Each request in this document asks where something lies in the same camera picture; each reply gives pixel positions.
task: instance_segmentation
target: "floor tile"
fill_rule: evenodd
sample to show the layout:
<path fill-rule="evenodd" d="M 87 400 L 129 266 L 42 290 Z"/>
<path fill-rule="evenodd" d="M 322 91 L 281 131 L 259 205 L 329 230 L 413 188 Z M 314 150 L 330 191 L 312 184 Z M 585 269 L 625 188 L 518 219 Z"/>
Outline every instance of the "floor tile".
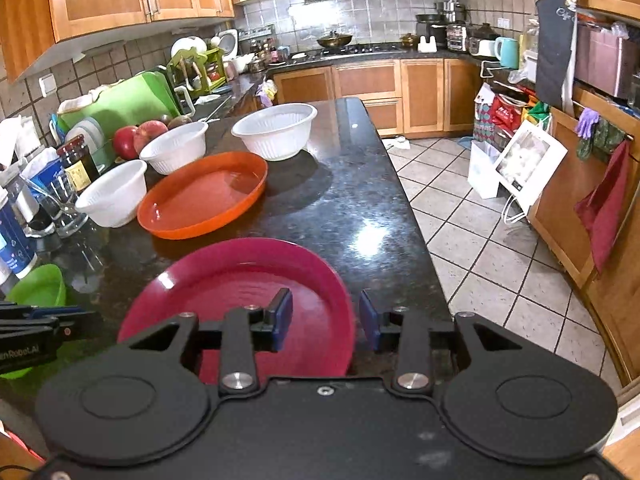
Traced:
<path fill-rule="evenodd" d="M 414 160 L 414 158 L 420 155 L 424 150 L 426 150 L 424 146 L 410 144 L 410 148 L 408 150 L 403 150 L 402 148 L 390 148 L 389 150 L 386 150 L 386 152 L 391 153 L 392 155 L 401 156 L 402 158 Z"/>
<path fill-rule="evenodd" d="M 553 267 L 556 270 L 562 269 L 560 262 L 542 238 L 540 238 L 540 241 L 538 242 L 536 252 L 533 254 L 533 259 L 547 264 L 549 267 Z"/>
<path fill-rule="evenodd" d="M 389 155 L 389 158 L 391 159 L 391 163 L 394 165 L 394 169 L 396 171 L 401 170 L 409 163 L 406 158 L 402 158 L 401 156 Z"/>
<path fill-rule="evenodd" d="M 398 175 L 409 180 L 415 180 L 421 184 L 428 184 L 436 178 L 442 170 L 428 164 L 423 164 L 412 160 L 402 170 L 398 171 Z"/>
<path fill-rule="evenodd" d="M 536 252 L 538 233 L 524 222 L 516 222 L 510 225 L 498 222 L 494 233 L 491 235 L 491 240 L 514 251 L 526 254 L 530 258 Z"/>
<path fill-rule="evenodd" d="M 454 196 L 433 187 L 427 187 L 421 191 L 411 202 L 414 209 L 419 209 L 437 218 L 446 220 L 462 202 L 459 196 Z"/>
<path fill-rule="evenodd" d="M 420 182 L 414 182 L 413 180 L 402 177 L 400 177 L 400 184 L 402 184 L 402 189 L 404 189 L 404 194 L 409 199 L 409 202 L 426 187 L 424 184 L 420 184 Z"/>
<path fill-rule="evenodd" d="M 450 155 L 449 153 L 445 152 L 439 152 L 438 150 L 430 148 L 426 152 L 423 152 L 421 155 L 419 155 L 416 160 L 424 162 L 425 164 L 431 164 L 436 168 L 446 168 L 449 164 L 456 160 L 456 156 Z"/>
<path fill-rule="evenodd" d="M 562 330 L 562 316 L 518 297 L 505 328 L 553 352 Z"/>
<path fill-rule="evenodd" d="M 446 223 L 427 244 L 427 248 L 436 256 L 470 269 L 480 254 L 484 242 L 481 236 Z"/>
<path fill-rule="evenodd" d="M 427 213 L 423 213 L 417 209 L 414 209 L 414 215 L 425 243 L 428 243 L 429 240 L 431 240 L 431 237 L 436 234 L 436 231 L 440 229 L 442 224 L 444 224 L 444 220 L 440 220 L 435 216 L 427 215 Z"/>
<path fill-rule="evenodd" d="M 530 260 L 523 254 L 489 241 L 472 270 L 492 282 L 518 292 Z"/>
<path fill-rule="evenodd" d="M 604 351 L 599 334 L 570 319 L 564 321 L 556 354 L 598 375 Z"/>
<path fill-rule="evenodd" d="M 520 293 L 564 316 L 569 304 L 571 288 L 558 270 L 533 262 Z"/>
<path fill-rule="evenodd" d="M 460 153 L 465 151 L 465 149 L 455 140 L 449 139 L 440 139 L 431 147 L 431 149 L 438 150 L 439 152 L 450 153 L 455 156 L 458 156 Z"/>
<path fill-rule="evenodd" d="M 462 204 L 449 218 L 449 222 L 474 232 L 484 238 L 491 236 L 500 214 L 473 202 L 463 200 Z"/>
<path fill-rule="evenodd" d="M 620 383 L 618 372 L 616 371 L 616 367 L 613 365 L 609 352 L 605 352 L 600 377 L 611 387 L 613 393 L 616 395 L 619 394 L 622 389 L 622 384 Z"/>
<path fill-rule="evenodd" d="M 430 148 L 436 142 L 438 142 L 438 139 L 411 139 L 412 144 L 417 144 L 418 146 L 424 146 L 425 148 Z"/>
<path fill-rule="evenodd" d="M 468 310 L 503 325 L 515 298 L 506 288 L 468 274 L 450 301 L 449 310 L 452 314 Z"/>
<path fill-rule="evenodd" d="M 480 195 L 478 195 L 478 192 L 475 189 L 472 189 L 469 192 L 466 196 L 466 200 L 469 200 L 469 202 L 473 202 L 474 204 L 479 204 L 481 206 L 488 207 L 489 209 L 493 209 L 498 213 L 502 212 L 504 205 L 507 203 L 507 199 L 502 196 L 487 199 L 480 198 Z"/>
<path fill-rule="evenodd" d="M 458 288 L 458 285 L 465 279 L 467 271 L 462 267 L 450 264 L 434 254 L 431 255 L 431 259 L 438 273 L 438 279 L 440 280 L 440 285 L 442 285 L 444 296 L 447 298 L 447 301 L 449 301 Z"/>
<path fill-rule="evenodd" d="M 469 159 L 468 158 L 457 158 L 451 164 L 447 166 L 449 171 L 453 171 L 453 173 L 457 173 L 462 176 L 468 176 L 469 174 Z"/>
<path fill-rule="evenodd" d="M 462 198 L 467 196 L 471 190 L 471 184 L 465 177 L 451 171 L 443 171 L 430 186 Z"/>
<path fill-rule="evenodd" d="M 589 314 L 589 311 L 584 307 L 578 296 L 576 296 L 573 291 L 571 293 L 571 299 L 569 300 L 569 310 L 567 311 L 566 316 L 594 332 L 598 331 L 591 314 Z"/>

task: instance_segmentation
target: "cloth on floor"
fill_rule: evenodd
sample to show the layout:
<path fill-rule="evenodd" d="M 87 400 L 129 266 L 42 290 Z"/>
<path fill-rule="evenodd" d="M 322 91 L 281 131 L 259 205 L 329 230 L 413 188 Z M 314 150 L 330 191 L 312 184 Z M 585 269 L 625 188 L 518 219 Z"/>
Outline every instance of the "cloth on floor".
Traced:
<path fill-rule="evenodd" d="M 602 273 L 618 233 L 628 167 L 629 143 L 622 142 L 613 153 L 602 182 L 574 207 L 589 234 L 591 254 L 599 274 Z"/>

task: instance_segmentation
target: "apron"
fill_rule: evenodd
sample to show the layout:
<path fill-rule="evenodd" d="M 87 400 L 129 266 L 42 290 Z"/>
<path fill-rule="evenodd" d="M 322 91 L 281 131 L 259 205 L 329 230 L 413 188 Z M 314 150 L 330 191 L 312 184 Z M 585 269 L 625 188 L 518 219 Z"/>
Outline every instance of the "apron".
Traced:
<path fill-rule="evenodd" d="M 574 84 L 576 1 L 536 2 L 540 18 L 536 94 L 541 101 L 561 110 L 569 109 Z"/>

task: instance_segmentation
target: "purple rubber glove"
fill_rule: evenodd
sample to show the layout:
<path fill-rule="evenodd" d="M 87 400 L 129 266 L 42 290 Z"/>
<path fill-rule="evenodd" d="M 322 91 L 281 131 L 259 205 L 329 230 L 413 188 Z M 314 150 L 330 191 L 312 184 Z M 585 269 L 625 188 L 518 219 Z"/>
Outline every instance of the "purple rubber glove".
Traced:
<path fill-rule="evenodd" d="M 599 121 L 599 113 L 595 110 L 591 110 L 591 108 L 585 108 L 574 131 L 581 139 L 591 139 L 591 135 L 593 134 L 593 125 L 598 124 Z"/>

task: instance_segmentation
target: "white bowl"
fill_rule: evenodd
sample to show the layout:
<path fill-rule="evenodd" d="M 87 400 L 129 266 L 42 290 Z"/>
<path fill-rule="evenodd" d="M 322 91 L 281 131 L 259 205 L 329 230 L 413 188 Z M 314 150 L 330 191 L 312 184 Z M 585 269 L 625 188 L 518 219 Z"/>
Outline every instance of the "white bowl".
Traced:
<path fill-rule="evenodd" d="M 131 222 L 146 195 L 145 171 L 143 160 L 130 160 L 108 171 L 78 197 L 76 209 L 102 227 Z"/>
<path fill-rule="evenodd" d="M 285 160 L 305 147 L 317 114 L 313 106 L 303 103 L 273 106 L 240 119 L 231 133 L 250 152 L 266 160 Z"/>
<path fill-rule="evenodd" d="M 163 175 L 173 173 L 204 156 L 204 132 L 208 127 L 207 123 L 190 123 L 169 130 L 142 148 L 140 160 L 151 163 Z"/>

